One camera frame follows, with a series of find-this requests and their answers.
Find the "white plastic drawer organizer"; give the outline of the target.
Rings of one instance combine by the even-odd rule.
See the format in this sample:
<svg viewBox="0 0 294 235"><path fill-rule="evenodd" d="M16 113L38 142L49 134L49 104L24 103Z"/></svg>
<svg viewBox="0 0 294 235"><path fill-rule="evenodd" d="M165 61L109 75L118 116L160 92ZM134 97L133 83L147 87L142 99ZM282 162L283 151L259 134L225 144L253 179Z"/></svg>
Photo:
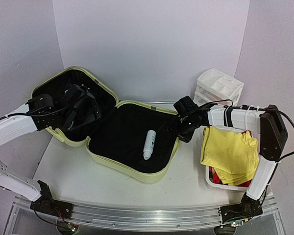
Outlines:
<svg viewBox="0 0 294 235"><path fill-rule="evenodd" d="M237 106L244 83L217 69L209 69L197 79L193 101L203 105L211 101L230 99Z"/></svg>

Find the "white small bottle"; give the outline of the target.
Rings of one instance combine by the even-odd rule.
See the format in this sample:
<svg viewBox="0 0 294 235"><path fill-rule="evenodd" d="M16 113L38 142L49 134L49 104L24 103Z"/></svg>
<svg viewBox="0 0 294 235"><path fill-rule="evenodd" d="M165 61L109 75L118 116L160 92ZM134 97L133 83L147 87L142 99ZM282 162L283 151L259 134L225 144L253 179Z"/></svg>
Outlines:
<svg viewBox="0 0 294 235"><path fill-rule="evenodd" d="M155 138L156 132L154 130L148 130L143 148L143 158L145 161L149 160L152 156Z"/></svg>

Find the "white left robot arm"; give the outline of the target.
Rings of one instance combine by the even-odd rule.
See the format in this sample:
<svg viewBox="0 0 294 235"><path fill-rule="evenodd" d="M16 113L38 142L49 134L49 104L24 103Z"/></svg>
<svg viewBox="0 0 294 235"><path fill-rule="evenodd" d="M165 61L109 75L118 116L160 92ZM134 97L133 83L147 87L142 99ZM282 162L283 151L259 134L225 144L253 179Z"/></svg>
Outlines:
<svg viewBox="0 0 294 235"><path fill-rule="evenodd" d="M14 173L45 181L57 199L94 200L99 166L83 145L69 146L43 130L1 146L0 160Z"/></svg>

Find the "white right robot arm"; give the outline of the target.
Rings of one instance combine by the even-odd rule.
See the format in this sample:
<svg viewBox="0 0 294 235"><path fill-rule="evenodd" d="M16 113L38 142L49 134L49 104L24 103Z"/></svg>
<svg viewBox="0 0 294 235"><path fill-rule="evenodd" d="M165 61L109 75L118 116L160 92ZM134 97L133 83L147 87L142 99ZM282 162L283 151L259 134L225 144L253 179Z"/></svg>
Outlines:
<svg viewBox="0 0 294 235"><path fill-rule="evenodd" d="M220 105L198 106L188 97L174 105L177 116L171 127L183 142L203 128L200 163L212 169L223 184L248 183L241 202L221 208L223 215L251 217L260 214L260 198L278 163L286 157L287 115L270 105L266 108Z"/></svg>

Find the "pale green hard-shell suitcase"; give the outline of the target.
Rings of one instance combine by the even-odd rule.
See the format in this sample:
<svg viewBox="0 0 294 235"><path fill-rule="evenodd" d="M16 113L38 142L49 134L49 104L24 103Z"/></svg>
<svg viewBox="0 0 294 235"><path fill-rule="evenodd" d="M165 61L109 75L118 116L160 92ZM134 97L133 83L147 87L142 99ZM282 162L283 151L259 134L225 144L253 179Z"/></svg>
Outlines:
<svg viewBox="0 0 294 235"><path fill-rule="evenodd" d="M91 158L102 165L144 183L156 183L167 173L179 147L179 138L169 130L176 112L147 103L124 100L90 71L69 67L39 84L32 97L48 94L62 103L64 91L71 85L84 86L95 97L101 118L72 131L47 128L69 146L85 146ZM152 156L145 161L143 148L148 130L156 132Z"/></svg>

